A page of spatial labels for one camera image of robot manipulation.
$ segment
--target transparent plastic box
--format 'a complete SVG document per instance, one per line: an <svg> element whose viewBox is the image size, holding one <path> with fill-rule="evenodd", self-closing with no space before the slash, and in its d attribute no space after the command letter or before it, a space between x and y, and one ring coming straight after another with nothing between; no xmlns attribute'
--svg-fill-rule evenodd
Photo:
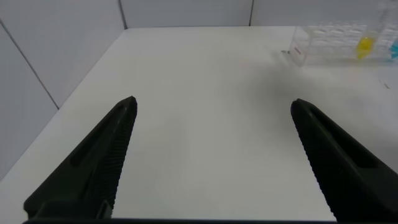
<svg viewBox="0 0 398 224"><path fill-rule="evenodd" d="M398 22L384 24L371 53L359 60L356 48L366 30L366 24L354 22L296 27L289 54L298 65L397 63L392 45L398 38Z"/></svg>

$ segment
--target white wall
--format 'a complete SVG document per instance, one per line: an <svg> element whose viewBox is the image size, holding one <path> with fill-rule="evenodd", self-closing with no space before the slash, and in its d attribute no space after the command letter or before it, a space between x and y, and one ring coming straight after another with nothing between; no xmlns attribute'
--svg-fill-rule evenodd
<svg viewBox="0 0 398 224"><path fill-rule="evenodd" d="M248 26L251 0L122 0L128 28Z"/></svg>
<svg viewBox="0 0 398 224"><path fill-rule="evenodd" d="M254 0L252 26L304 26L314 22L367 21L380 0Z"/></svg>
<svg viewBox="0 0 398 224"><path fill-rule="evenodd" d="M0 180L56 111L0 25Z"/></svg>
<svg viewBox="0 0 398 224"><path fill-rule="evenodd" d="M124 29L117 0L0 0L0 19L58 106Z"/></svg>

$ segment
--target white table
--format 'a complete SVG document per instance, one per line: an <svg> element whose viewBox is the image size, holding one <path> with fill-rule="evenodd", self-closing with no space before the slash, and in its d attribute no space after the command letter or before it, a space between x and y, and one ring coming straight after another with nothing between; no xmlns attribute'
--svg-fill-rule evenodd
<svg viewBox="0 0 398 224"><path fill-rule="evenodd" d="M397 170L397 69L298 68L280 52L293 30L125 30L0 182L1 222L23 222L24 200L130 95L113 217L334 220L290 104L314 103Z"/></svg>

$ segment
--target yellow object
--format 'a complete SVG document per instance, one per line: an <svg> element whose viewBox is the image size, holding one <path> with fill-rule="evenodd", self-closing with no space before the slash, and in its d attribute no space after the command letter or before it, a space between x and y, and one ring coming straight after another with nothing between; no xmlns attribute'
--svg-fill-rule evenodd
<svg viewBox="0 0 398 224"><path fill-rule="evenodd" d="M356 48L356 53L358 56L358 59L365 58L368 56L373 49L374 45L374 38L372 37L363 37Z"/></svg>

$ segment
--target blue object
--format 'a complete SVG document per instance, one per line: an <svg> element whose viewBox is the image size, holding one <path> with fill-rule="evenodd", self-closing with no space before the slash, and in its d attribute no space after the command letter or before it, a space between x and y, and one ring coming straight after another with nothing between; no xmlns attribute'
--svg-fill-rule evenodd
<svg viewBox="0 0 398 224"><path fill-rule="evenodd" d="M394 41L394 43L392 44L392 46L390 48L390 51L391 51L392 59L398 58L398 39L396 39Z"/></svg>

